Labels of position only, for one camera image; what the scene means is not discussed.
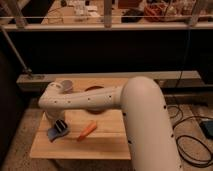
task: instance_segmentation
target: floor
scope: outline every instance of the floor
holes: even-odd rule
[[[189,112],[188,106],[181,106],[181,108],[184,113]],[[132,171],[131,162],[125,160],[58,160],[53,162],[52,160],[31,159],[29,151],[41,116],[42,110],[35,105],[25,111],[2,171]],[[184,171],[213,171],[213,167],[197,169],[189,167],[186,163],[183,163],[183,166]]]

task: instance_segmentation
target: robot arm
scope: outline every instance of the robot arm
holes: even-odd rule
[[[135,171],[182,171],[166,103],[153,80],[136,77],[123,87],[62,91],[60,84],[51,83],[39,100],[52,118],[57,120],[64,109],[120,108]]]

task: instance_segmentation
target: wire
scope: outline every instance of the wire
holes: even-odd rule
[[[189,119],[196,119],[196,118],[200,118],[200,119],[209,119],[209,120],[213,120],[213,118],[210,118],[210,117],[206,117],[206,116],[189,116],[179,122],[176,122],[174,125],[173,125],[173,129],[175,129],[178,125],[182,124],[183,122],[189,120]]]
[[[183,111],[181,110],[181,108],[179,106],[174,106],[174,105],[168,106],[168,109],[171,109],[171,108],[177,109],[177,112],[176,112],[176,114],[170,116],[170,118],[174,119],[174,118],[176,118],[177,116],[180,115],[181,117],[180,117],[180,119],[177,122],[181,121],[183,119]]]
[[[173,125],[173,129],[175,129],[178,125],[182,124],[183,122],[190,120],[190,119],[196,119],[196,118],[201,118],[201,119],[209,119],[209,120],[213,120],[213,118],[211,117],[205,117],[205,116],[189,116],[181,121],[176,122]],[[183,147],[180,145],[180,140],[181,139],[190,139],[193,140],[197,143],[199,143],[200,145],[202,145],[202,147],[207,151],[207,153],[209,154],[209,159],[197,159],[191,155],[189,155],[184,149]],[[187,162],[188,164],[190,164],[191,166],[194,167],[198,167],[198,168],[206,168],[209,167],[211,165],[213,165],[213,153],[212,151],[208,148],[208,146],[206,144],[204,144],[201,140],[190,136],[190,135],[180,135],[176,138],[176,143],[177,143],[177,147],[178,147],[178,151],[179,154],[181,156],[181,158]]]
[[[175,87],[174,88],[177,88],[180,84],[180,81],[182,79],[182,76],[183,76],[183,70],[185,68],[185,65],[186,65],[186,59],[188,57],[188,54],[189,54],[189,48],[190,48],[190,44],[191,44],[191,30],[188,29],[188,34],[187,34],[187,43],[186,43],[186,49],[185,49],[185,53],[184,53],[184,56],[183,56],[183,61],[182,61],[182,65],[181,65],[181,72],[180,72],[180,76],[175,84]]]

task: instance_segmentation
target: black panel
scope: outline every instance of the black panel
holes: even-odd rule
[[[22,95],[15,81],[16,74],[0,52],[0,166],[24,110]]]
[[[190,58],[205,83],[213,84],[213,30],[192,31]]]
[[[25,17],[45,16],[54,0],[30,0],[22,10]],[[28,23],[41,23],[43,18],[27,18]]]
[[[179,70],[185,31],[10,33],[35,73]],[[188,62],[187,69],[192,69]]]

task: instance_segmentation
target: carrot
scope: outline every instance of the carrot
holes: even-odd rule
[[[81,141],[86,138],[91,132],[93,132],[97,128],[97,121],[92,121],[80,134],[77,138],[77,141]]]

